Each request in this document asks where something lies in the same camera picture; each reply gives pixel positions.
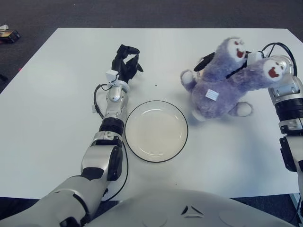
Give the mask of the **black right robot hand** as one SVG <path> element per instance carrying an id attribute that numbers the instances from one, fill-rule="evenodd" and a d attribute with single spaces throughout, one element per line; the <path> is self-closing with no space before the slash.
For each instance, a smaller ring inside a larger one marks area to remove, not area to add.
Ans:
<path id="1" fill-rule="evenodd" d="M 235 70 L 235 71 L 231 72 L 230 74 L 226 75 L 227 79 L 229 77 L 231 77 L 233 74 L 235 74 L 236 72 L 238 72 L 241 69 L 247 67 L 247 57 L 248 57 L 249 53 L 251 53 L 251 52 L 249 52 L 249 51 L 245 52 L 245 58 L 244 58 L 245 62 L 244 62 L 244 64 L 240 68 L 238 68 L 237 70 Z M 211 60 L 214 58 L 214 55 L 215 55 L 215 52 L 213 52 L 213 53 L 211 53 L 211 54 L 209 54 L 209 55 L 201 58 L 201 61 L 195 66 L 194 72 L 200 72 L 200 71 L 202 71 L 206 67 L 206 65 L 211 62 Z"/>

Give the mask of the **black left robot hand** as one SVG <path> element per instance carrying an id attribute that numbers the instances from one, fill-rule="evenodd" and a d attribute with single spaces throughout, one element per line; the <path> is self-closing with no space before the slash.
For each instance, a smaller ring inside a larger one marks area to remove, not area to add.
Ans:
<path id="1" fill-rule="evenodd" d="M 143 72 L 141 65 L 139 64 L 139 53 L 137 48 L 131 46 L 120 45 L 116 52 L 116 56 L 112 61 L 111 69 L 118 72 L 119 80 L 128 84 L 128 81 L 132 79 L 137 71 Z M 128 55 L 134 55 L 127 63 L 124 59 Z"/>

